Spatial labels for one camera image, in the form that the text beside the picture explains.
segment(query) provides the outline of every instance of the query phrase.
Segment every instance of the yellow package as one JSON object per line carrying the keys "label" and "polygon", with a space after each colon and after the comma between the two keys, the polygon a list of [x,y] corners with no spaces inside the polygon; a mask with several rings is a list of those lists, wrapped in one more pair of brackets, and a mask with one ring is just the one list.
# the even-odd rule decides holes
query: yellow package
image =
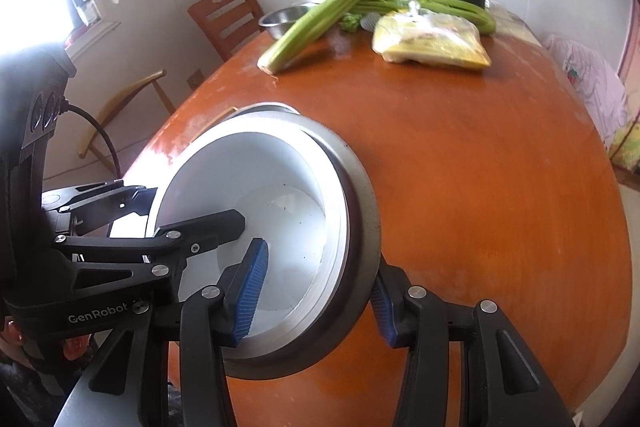
{"label": "yellow package", "polygon": [[491,66],[478,28],[471,22],[419,9],[415,2],[410,3],[409,11],[380,18],[371,46],[387,62],[416,60],[423,64],[460,66],[470,70]]}

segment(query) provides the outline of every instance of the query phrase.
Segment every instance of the black cable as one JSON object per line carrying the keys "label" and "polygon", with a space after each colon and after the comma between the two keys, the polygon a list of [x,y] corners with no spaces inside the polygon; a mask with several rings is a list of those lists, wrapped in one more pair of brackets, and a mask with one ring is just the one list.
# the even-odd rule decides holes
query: black cable
{"label": "black cable", "polygon": [[111,142],[111,139],[107,134],[107,131],[104,130],[104,127],[102,127],[100,123],[98,123],[98,121],[95,120],[94,117],[92,117],[89,113],[87,113],[87,111],[79,108],[77,105],[73,105],[69,103],[69,101],[66,98],[63,98],[62,103],[60,104],[60,114],[63,114],[64,112],[67,112],[67,111],[71,111],[76,114],[79,114],[87,122],[89,122],[91,125],[95,127],[95,130],[100,134],[100,136],[102,136],[102,139],[107,144],[109,152],[111,153],[111,157],[113,158],[113,166],[116,169],[116,176],[118,179],[121,179],[122,171],[120,170],[120,161],[118,160],[118,153],[116,152],[116,148],[113,146],[113,143]]}

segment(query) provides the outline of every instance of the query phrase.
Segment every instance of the floor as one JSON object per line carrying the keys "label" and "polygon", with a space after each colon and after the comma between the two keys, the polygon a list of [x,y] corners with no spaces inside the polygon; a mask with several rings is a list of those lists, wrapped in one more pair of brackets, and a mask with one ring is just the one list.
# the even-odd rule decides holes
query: floor
{"label": "floor", "polygon": [[624,391],[627,383],[640,363],[640,192],[619,185],[622,204],[625,207],[626,224],[631,244],[634,291],[631,303],[631,320],[625,349],[607,378],[585,401],[580,410],[584,412],[585,427],[596,427],[609,413]]}
{"label": "floor", "polygon": [[[144,139],[118,151],[118,159],[120,160],[122,172],[126,172],[127,169],[129,169],[131,164],[145,148],[147,141],[148,139]],[[113,175],[98,162],[98,160],[95,160],[79,169],[73,169],[50,178],[45,178],[43,190],[103,182],[111,179],[113,179]]]}

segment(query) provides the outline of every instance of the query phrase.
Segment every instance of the electrical outlet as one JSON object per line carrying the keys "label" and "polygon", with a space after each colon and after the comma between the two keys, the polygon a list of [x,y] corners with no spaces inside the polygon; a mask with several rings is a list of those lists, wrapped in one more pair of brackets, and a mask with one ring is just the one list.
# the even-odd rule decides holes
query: electrical outlet
{"label": "electrical outlet", "polygon": [[201,70],[195,71],[189,78],[187,78],[187,84],[191,87],[192,91],[195,91],[200,87],[200,84],[204,82],[204,75]]}

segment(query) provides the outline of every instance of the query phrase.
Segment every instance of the celery stalk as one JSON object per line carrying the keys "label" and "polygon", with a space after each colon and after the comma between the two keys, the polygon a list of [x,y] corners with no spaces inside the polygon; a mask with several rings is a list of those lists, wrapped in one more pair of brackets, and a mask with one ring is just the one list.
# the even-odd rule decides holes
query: celery stalk
{"label": "celery stalk", "polygon": [[326,0],[312,8],[262,54],[258,67],[265,73],[276,74],[337,23],[358,1]]}
{"label": "celery stalk", "polygon": [[[389,12],[405,9],[412,0],[361,0],[353,8],[351,13],[367,14],[370,12],[385,15]],[[413,0],[427,10],[455,15],[467,19],[473,23],[482,35],[490,35],[495,32],[494,17],[483,8],[461,0]]]}

